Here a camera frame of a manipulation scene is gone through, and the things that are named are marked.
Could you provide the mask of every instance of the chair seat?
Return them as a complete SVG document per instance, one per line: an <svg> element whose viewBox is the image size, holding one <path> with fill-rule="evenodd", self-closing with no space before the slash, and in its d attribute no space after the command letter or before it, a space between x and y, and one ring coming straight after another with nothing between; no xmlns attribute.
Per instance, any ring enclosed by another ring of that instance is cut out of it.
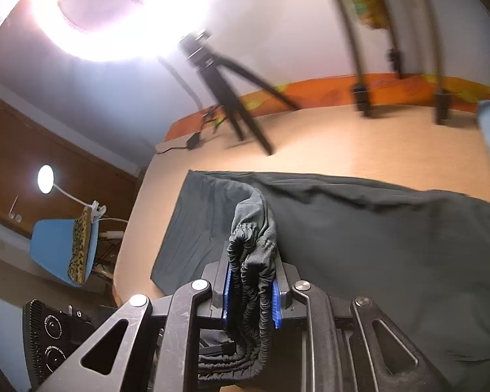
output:
<svg viewBox="0 0 490 392"><path fill-rule="evenodd" d="M72 286L81 287L80 284L71 280L67 274L69 262L73 255L73 225L74 220L38 221L33 228L29 253L33 261L52 275ZM87 253L85 281L87 281L94 263L98 244L98 229L99 223L93 223Z"/></svg>

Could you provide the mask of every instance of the round lamp head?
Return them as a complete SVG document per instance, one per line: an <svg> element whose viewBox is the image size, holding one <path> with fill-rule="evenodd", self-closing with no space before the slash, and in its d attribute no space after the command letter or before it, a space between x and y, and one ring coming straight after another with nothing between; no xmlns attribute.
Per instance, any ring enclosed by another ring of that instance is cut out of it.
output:
<svg viewBox="0 0 490 392"><path fill-rule="evenodd" d="M53 188L54 174L53 169L49 165L44 165L38 171L38 187L42 193L49 193Z"/></svg>

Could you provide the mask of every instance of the blue gripper pad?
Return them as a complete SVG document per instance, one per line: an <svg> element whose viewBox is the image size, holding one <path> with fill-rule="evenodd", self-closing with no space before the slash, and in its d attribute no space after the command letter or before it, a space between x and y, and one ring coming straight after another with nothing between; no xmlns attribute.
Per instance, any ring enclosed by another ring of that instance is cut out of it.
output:
<svg viewBox="0 0 490 392"><path fill-rule="evenodd" d="M229 291L230 282L232 276L230 275L230 266L227 267L227 275L225 277L225 289L223 291L223 328L227 328L227 317L229 309ZM281 327L281 294L280 288L278 287L277 280L274 279L272 284L272 321L274 322L274 327L279 329Z"/></svg>

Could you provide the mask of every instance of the metal screw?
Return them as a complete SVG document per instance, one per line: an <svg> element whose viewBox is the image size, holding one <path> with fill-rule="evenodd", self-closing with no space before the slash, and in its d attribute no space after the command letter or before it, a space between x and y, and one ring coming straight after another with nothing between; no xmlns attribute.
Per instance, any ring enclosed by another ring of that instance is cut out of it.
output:
<svg viewBox="0 0 490 392"><path fill-rule="evenodd" d="M365 296L358 296L356 298L356 305L361 307L367 307L372 305L372 301L370 300L370 298L367 298Z"/></svg>
<svg viewBox="0 0 490 392"><path fill-rule="evenodd" d="M192 282L192 288L194 290L203 290L209 285L207 280L199 279Z"/></svg>
<svg viewBox="0 0 490 392"><path fill-rule="evenodd" d="M294 287L300 292L306 292L310 289L310 283L306 280L298 280L294 283Z"/></svg>
<svg viewBox="0 0 490 392"><path fill-rule="evenodd" d="M145 295L134 295L129 299L129 303L135 307L144 306L147 303L147 297Z"/></svg>

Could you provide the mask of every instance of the white cable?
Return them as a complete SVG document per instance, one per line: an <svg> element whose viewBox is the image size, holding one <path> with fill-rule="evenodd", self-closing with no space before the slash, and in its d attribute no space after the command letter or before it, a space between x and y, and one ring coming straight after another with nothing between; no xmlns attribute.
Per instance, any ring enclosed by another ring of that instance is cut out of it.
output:
<svg viewBox="0 0 490 392"><path fill-rule="evenodd" d="M122 220L121 218L98 218L96 221L93 221L93 223L98 221L104 221L104 220L113 220L113 221L121 221L121 222L129 223L129 221Z"/></svg>

